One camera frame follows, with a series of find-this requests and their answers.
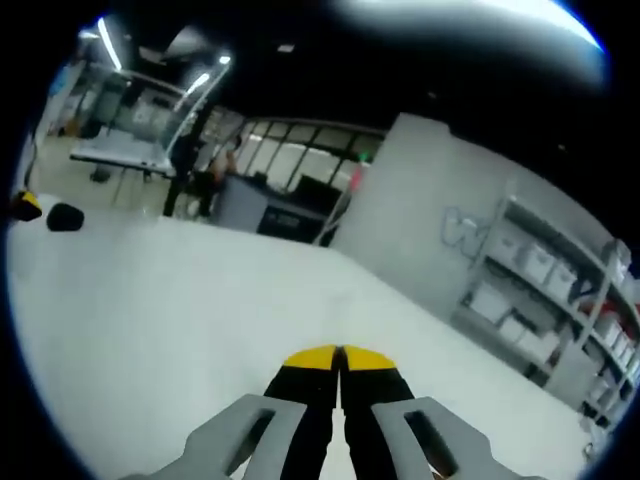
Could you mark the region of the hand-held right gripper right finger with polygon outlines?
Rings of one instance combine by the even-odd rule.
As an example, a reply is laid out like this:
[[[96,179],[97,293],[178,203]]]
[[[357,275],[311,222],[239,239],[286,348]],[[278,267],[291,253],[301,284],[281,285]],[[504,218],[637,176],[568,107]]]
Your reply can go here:
[[[385,355],[339,348],[345,439],[358,479],[499,479],[488,439],[431,398],[416,398]]]

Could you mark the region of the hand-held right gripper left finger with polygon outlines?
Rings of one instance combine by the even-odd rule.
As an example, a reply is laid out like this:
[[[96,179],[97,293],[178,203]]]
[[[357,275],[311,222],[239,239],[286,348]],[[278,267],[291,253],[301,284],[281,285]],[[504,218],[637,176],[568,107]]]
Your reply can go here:
[[[342,348],[288,357],[261,395],[245,394],[191,432],[181,455],[129,479],[317,479],[333,436]]]

